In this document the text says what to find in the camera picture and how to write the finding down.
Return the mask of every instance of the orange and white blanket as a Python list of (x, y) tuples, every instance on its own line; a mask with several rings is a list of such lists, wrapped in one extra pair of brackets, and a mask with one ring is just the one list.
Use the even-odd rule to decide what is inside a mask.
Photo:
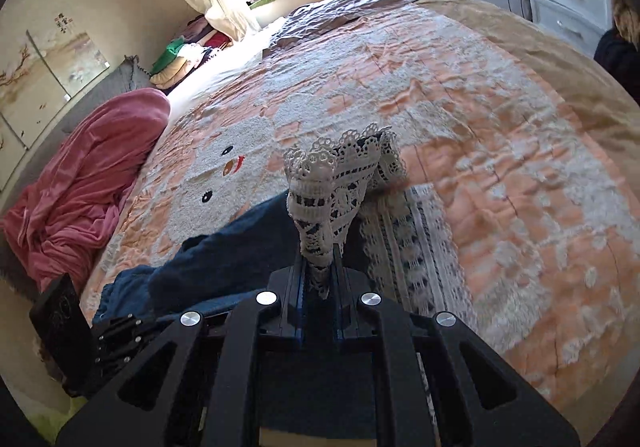
[[(365, 217), (390, 222), (431, 204), (478, 333), (558, 407), (574, 401), (639, 336), (640, 204), (556, 89), (416, 4), (279, 52), (181, 117), (82, 294), (85, 315), (119, 271), (159, 265), (182, 240), (286, 189), (287, 147), (370, 122), (398, 134), (414, 189), (402, 206), (397, 193), (380, 198)], [(381, 258), (372, 274), (415, 310), (409, 263)]]

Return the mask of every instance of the gray headboard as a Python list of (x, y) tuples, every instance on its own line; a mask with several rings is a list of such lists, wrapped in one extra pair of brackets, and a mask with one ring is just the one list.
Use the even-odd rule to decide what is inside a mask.
[[(83, 96), (78, 103), (60, 120), (47, 135), (47, 138), (35, 150), (20, 177), (9, 192), (6, 203), (1, 209), (4, 214), (11, 208), (22, 190), (36, 181), (53, 155), (57, 153), (60, 144), (96, 107), (110, 98), (127, 91), (140, 88), (152, 88), (149, 75), (138, 65), (138, 56), (125, 57), (124, 62), (111, 74), (104, 77), (95, 87)], [(0, 277), (9, 281), (15, 290), (30, 300), (36, 300), (38, 290), (35, 282), (27, 276), (18, 258), (15, 257), (9, 244), (0, 231)]]

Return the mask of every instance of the pink blanket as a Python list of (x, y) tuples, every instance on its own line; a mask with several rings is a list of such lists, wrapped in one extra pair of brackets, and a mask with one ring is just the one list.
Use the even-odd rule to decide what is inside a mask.
[(76, 290), (82, 289), (169, 112), (164, 93), (150, 88), (102, 104), (82, 120), (0, 221), (40, 291), (65, 272)]

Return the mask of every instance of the silver bolt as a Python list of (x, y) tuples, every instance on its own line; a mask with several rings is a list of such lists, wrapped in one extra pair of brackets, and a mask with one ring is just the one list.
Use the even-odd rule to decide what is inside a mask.
[(257, 300), (258, 304), (262, 306), (269, 306), (273, 304), (278, 299), (278, 296), (274, 294), (274, 292), (260, 292), (255, 296), (255, 300)]
[(436, 315), (436, 322), (440, 326), (450, 328), (456, 323), (456, 316), (449, 312), (438, 313)]
[(360, 300), (367, 306), (377, 306), (382, 301), (382, 297), (377, 293), (367, 292), (360, 297)]
[(183, 326), (195, 326), (200, 322), (200, 314), (198, 312), (187, 312), (180, 316), (180, 323)]

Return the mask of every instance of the gray crumpled sheet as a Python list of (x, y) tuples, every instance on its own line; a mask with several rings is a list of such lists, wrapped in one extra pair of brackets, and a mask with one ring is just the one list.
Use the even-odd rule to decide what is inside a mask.
[(262, 52), (267, 58), (304, 41), (321, 36), (368, 14), (398, 8), (418, 0), (324, 0), (294, 10)]

